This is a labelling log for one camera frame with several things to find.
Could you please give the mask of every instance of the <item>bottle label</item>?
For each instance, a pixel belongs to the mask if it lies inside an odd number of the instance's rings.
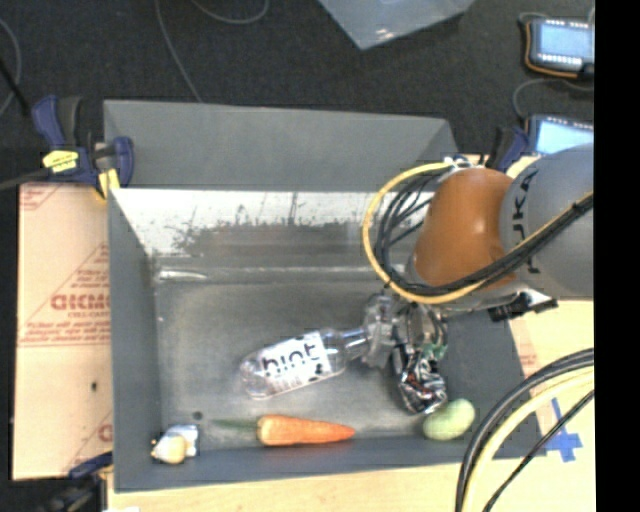
[[[334,373],[318,331],[267,347],[259,352],[258,361],[272,395],[318,382]]]

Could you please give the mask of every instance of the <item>black cable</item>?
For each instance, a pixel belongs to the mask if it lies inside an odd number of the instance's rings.
[[[200,9],[203,13],[205,13],[207,16],[231,25],[248,25],[250,23],[255,23],[256,21],[262,19],[267,14],[267,11],[269,10],[269,7],[270,7],[270,0],[265,0],[262,9],[255,16],[251,16],[249,18],[235,19],[235,18],[226,18],[224,16],[220,16],[219,14],[216,14],[206,9],[199,2],[196,2],[195,0],[191,0],[191,3],[195,7]],[[171,42],[171,37],[169,36],[169,32],[165,27],[164,19],[162,17],[162,12],[160,9],[160,0],[154,0],[154,8],[156,13],[156,18],[158,20],[158,26],[160,27],[160,31],[162,32],[162,37],[164,38],[164,42],[167,46],[167,49],[169,50],[169,53],[171,53],[171,57],[173,58],[173,61],[175,62],[176,66],[178,66],[178,70],[180,71],[180,74],[182,75],[182,78],[186,82],[187,86],[191,90],[191,94],[193,94],[194,98],[198,101],[198,103],[204,103],[204,101],[202,100],[202,97],[200,96],[200,93],[196,89],[196,86],[193,84],[193,81],[189,77],[189,73],[187,73],[187,70],[182,64],[182,61],[178,56],[178,52],[176,52],[176,49],[174,48],[173,43]]]
[[[485,447],[489,437],[504,417],[510,413],[525,395],[534,387],[544,382],[576,370],[593,366],[595,363],[594,349],[586,349],[562,357],[530,375],[518,386],[509,391],[485,416],[476,428],[467,446],[467,450],[460,466],[456,487],[455,512],[462,510],[462,504],[467,492],[469,476],[475,467],[476,459]]]
[[[182,78],[187,83],[187,86],[191,90],[191,93],[196,98],[198,103],[204,103],[195,85],[193,85],[191,78],[189,78],[189,74],[187,73],[187,70],[182,65],[182,61],[180,60],[180,57],[178,57],[178,54],[175,48],[173,47],[173,43],[171,42],[171,38],[169,37],[169,33],[167,32],[167,29],[164,26],[164,20],[162,19],[162,12],[160,11],[160,0],[153,0],[153,3],[155,6],[156,18],[158,19],[158,26],[160,27],[160,31],[162,32],[162,37],[164,38],[164,42],[167,45],[167,48],[169,49],[169,53],[171,53],[171,57],[173,58],[173,61],[176,63],[176,66],[178,66],[178,69],[180,70],[180,74],[182,75]]]
[[[20,107],[22,109],[23,115],[29,115],[29,103],[20,92],[18,85],[20,84],[20,79],[22,76],[22,51],[20,50],[20,43],[18,42],[18,38],[11,30],[11,27],[2,19],[0,19],[0,27],[5,31],[9,39],[11,40],[11,44],[13,44],[13,49],[16,56],[16,72],[15,77],[11,75],[9,70],[6,68],[4,61],[0,58],[0,73],[4,76],[11,92],[5,98],[2,105],[0,105],[0,117],[5,113],[7,108],[9,107],[11,101],[15,97],[20,103]]]
[[[517,246],[502,258],[456,281],[441,286],[409,282],[404,275],[397,272],[391,265],[389,255],[390,248],[393,243],[404,236],[402,235],[392,239],[392,231],[394,227],[406,220],[408,212],[415,213],[413,205],[416,202],[416,198],[414,198],[414,201],[409,207],[405,207],[405,203],[409,197],[414,193],[420,194],[432,179],[442,174],[444,174],[444,172],[420,175],[409,180],[403,186],[387,207],[380,221],[378,236],[373,247],[374,256],[389,276],[390,281],[416,295],[437,297],[477,284],[478,282],[482,282],[481,288],[489,286],[525,263],[532,255],[549,244],[563,229],[593,208],[593,194],[590,194],[580,201],[576,201],[573,208],[557,216],[544,230],[530,237],[526,242]]]
[[[569,421],[571,421],[595,396],[595,390],[589,391],[583,396],[573,407],[567,412],[558,422],[553,426],[549,432],[547,432],[540,440],[531,448],[531,450],[524,456],[518,467],[509,475],[509,477],[498,487],[496,492],[491,496],[487,504],[482,509],[483,512],[491,512],[491,509],[496,504],[505,489],[513,482],[516,477],[522,472],[522,470],[533,460],[533,457],[555,436],[558,431],[564,427]]]
[[[581,92],[593,92],[594,91],[594,87],[593,86],[582,87],[582,86],[576,85],[574,83],[571,83],[568,80],[564,80],[562,78],[534,78],[532,80],[528,80],[526,82],[521,83],[518,87],[516,87],[515,90],[513,91],[513,93],[511,94],[511,107],[513,108],[513,111],[516,113],[518,118],[521,121],[524,121],[528,117],[528,114],[523,112],[520,109],[520,106],[518,105],[518,96],[520,95],[520,93],[524,89],[526,89],[527,87],[530,87],[532,85],[539,84],[539,83],[549,84],[549,83],[557,83],[557,82],[559,82],[562,85],[568,87],[569,89],[574,89],[576,91],[581,91]]]
[[[194,6],[196,6],[198,9],[200,9],[203,13],[205,13],[207,16],[209,16],[210,18],[213,18],[214,20],[217,20],[217,21],[221,21],[222,23],[227,23],[229,25],[249,25],[251,23],[255,23],[256,21],[259,21],[265,17],[270,7],[270,0],[264,0],[262,9],[260,9],[260,11],[254,16],[250,16],[248,18],[228,18],[226,16],[221,16],[218,13],[215,13],[213,11],[206,9],[196,0],[191,0],[191,3]]]

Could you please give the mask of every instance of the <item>carrot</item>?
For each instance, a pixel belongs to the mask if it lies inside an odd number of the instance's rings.
[[[333,443],[349,439],[355,430],[346,425],[267,414],[258,420],[258,439],[267,446]]]

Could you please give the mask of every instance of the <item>plastic bottle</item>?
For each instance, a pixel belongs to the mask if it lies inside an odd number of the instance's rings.
[[[362,329],[320,329],[252,352],[240,363],[240,374],[252,398],[270,398],[335,377],[368,350]]]

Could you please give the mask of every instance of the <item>yellow cable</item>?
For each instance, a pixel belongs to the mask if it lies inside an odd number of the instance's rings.
[[[371,247],[371,238],[370,238],[370,234],[369,234],[369,229],[371,227],[371,222],[372,222],[372,219],[373,219],[373,215],[375,214],[376,210],[378,209],[378,206],[382,202],[383,197],[388,192],[390,192],[395,186],[397,186],[399,183],[401,183],[402,181],[404,181],[404,180],[406,180],[408,178],[412,178],[413,176],[417,176],[419,174],[425,174],[427,172],[439,171],[441,169],[445,169],[445,168],[450,167],[450,166],[451,166],[451,164],[444,163],[444,162],[438,162],[438,163],[434,163],[434,164],[420,165],[418,167],[414,167],[412,169],[406,170],[406,171],[398,174],[396,177],[394,177],[391,180],[389,180],[376,193],[376,195],[371,200],[371,203],[369,203],[369,207],[367,208],[367,211],[366,211],[365,216],[364,216],[364,220],[362,222],[362,242],[363,242],[363,245],[364,245],[365,253],[367,255],[367,259],[369,260],[369,264],[373,267],[373,270],[378,275],[378,277],[382,280],[382,282],[384,282],[386,285],[388,285],[398,295],[400,295],[401,297],[407,299],[410,302],[417,302],[417,303],[420,303],[420,304],[442,304],[442,303],[445,303],[445,302],[451,302],[451,301],[454,301],[456,299],[459,299],[460,297],[463,297],[463,296],[471,293],[472,291],[476,290],[477,288],[480,288],[487,280],[487,279],[484,279],[484,280],[478,281],[478,282],[473,283],[471,285],[467,285],[467,286],[465,286],[463,288],[455,290],[455,291],[453,291],[451,293],[447,293],[447,294],[444,294],[444,295],[438,295],[437,297],[427,297],[427,296],[424,296],[424,295],[418,295],[418,294],[411,293],[411,292],[405,290],[400,285],[398,285],[397,283],[395,283],[395,282],[393,282],[391,280],[391,277],[389,276],[389,274],[387,274],[384,271],[384,269],[380,266],[380,263],[378,263],[378,260],[376,259],[375,255],[373,253],[373,249]],[[592,196],[592,195],[593,195],[593,191],[591,191],[588,194],[586,194],[581,199],[581,201],[586,199],[586,198],[588,198],[589,196]],[[560,217],[561,215],[563,215],[567,211],[571,210],[572,208],[573,208],[573,206],[570,205],[560,215],[558,215],[558,217]],[[553,223],[554,220],[555,219],[551,219],[549,222],[547,222],[546,224],[544,224],[543,226],[538,228],[533,234],[531,234],[530,236],[528,236],[527,238],[522,240],[518,245],[513,247],[511,249],[511,251],[509,251],[509,253],[507,253],[505,256],[508,256],[513,251],[517,250],[522,244],[528,242],[530,239],[532,239],[533,237],[537,236],[540,232],[544,231],[550,224]]]
[[[489,441],[478,457],[475,467],[469,475],[467,492],[462,502],[462,512],[471,512],[474,497],[474,485],[476,485],[475,481],[477,480],[478,475],[480,475],[485,467],[491,462],[493,456],[511,432],[513,432],[513,430],[520,425],[527,416],[535,412],[541,405],[548,402],[552,397],[570,388],[586,384],[593,386],[594,376],[594,371],[591,369],[589,372],[581,373],[562,382],[558,382],[542,391],[539,395],[536,395],[529,401],[525,402],[511,416],[509,416],[509,418],[489,438]]]

